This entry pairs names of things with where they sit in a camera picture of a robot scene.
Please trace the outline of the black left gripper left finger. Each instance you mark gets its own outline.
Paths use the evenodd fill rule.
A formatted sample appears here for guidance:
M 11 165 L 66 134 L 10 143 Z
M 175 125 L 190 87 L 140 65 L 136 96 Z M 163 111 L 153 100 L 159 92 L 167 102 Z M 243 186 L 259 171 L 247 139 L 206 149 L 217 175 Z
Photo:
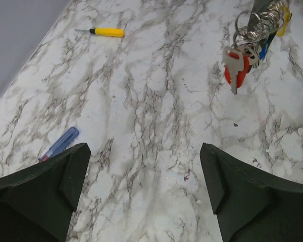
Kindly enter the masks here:
M 0 178 L 0 241 L 65 241 L 91 151 L 77 144 Z

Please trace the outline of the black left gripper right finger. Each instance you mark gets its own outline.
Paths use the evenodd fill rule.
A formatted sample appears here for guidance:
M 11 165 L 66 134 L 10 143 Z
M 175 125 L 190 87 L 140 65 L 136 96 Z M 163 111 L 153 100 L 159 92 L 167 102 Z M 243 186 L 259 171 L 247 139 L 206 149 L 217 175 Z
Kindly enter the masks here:
M 202 145 L 200 161 L 223 241 L 303 241 L 303 184 L 212 144 Z

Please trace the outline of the red key tag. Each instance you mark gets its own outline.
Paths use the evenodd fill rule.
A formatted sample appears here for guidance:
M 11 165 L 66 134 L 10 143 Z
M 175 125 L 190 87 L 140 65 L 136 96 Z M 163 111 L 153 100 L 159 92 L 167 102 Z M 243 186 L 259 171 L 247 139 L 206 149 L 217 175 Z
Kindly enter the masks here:
M 225 78 L 231 86 L 234 95 L 237 89 L 243 84 L 243 80 L 249 69 L 248 56 L 236 49 L 229 47 L 223 50 L 223 62 L 225 64 Z

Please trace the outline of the silver key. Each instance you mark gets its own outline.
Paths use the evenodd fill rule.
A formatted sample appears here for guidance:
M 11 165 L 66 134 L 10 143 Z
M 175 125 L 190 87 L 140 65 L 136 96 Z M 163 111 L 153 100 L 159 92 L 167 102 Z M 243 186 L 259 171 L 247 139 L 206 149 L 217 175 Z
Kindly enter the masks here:
M 223 62 L 229 69 L 231 77 L 231 91 L 237 94 L 237 75 L 244 68 L 243 54 L 239 50 L 230 47 L 223 49 Z

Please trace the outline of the blue key tag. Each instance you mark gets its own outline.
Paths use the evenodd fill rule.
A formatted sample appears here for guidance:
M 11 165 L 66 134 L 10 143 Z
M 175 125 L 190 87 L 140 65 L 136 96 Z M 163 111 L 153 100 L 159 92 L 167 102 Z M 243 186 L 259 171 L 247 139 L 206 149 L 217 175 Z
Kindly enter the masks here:
M 261 46 L 262 50 L 259 54 L 259 58 L 261 61 L 265 58 L 268 48 L 269 48 L 270 44 L 272 43 L 272 40 L 274 39 L 275 36 L 276 36 L 276 33 L 273 33 L 273 34 L 270 34 L 269 37 L 261 40 L 260 46 Z

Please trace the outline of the yellow key tag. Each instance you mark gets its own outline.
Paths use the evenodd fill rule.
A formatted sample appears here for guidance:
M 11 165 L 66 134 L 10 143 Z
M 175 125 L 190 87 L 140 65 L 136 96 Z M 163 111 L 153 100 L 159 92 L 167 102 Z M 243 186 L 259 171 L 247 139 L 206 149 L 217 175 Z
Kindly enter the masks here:
M 284 15 L 283 15 L 283 25 L 277 31 L 277 33 L 276 33 L 277 37 L 283 37 L 284 36 L 287 25 L 290 22 L 291 17 L 292 17 L 292 12 L 291 12 L 291 10 L 289 10 L 289 8 L 286 5 L 283 6 L 283 13 L 284 13 Z

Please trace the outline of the grey key organizer red handle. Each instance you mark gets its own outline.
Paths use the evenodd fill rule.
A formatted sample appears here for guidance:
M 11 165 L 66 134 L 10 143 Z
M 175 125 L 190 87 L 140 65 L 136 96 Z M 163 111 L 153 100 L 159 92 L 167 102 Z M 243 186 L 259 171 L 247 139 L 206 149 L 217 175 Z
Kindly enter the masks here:
M 255 14 L 259 15 L 264 12 L 266 8 L 273 2 L 273 0 L 254 0 L 254 5 L 250 13 L 248 27 L 251 28 L 257 21 Z

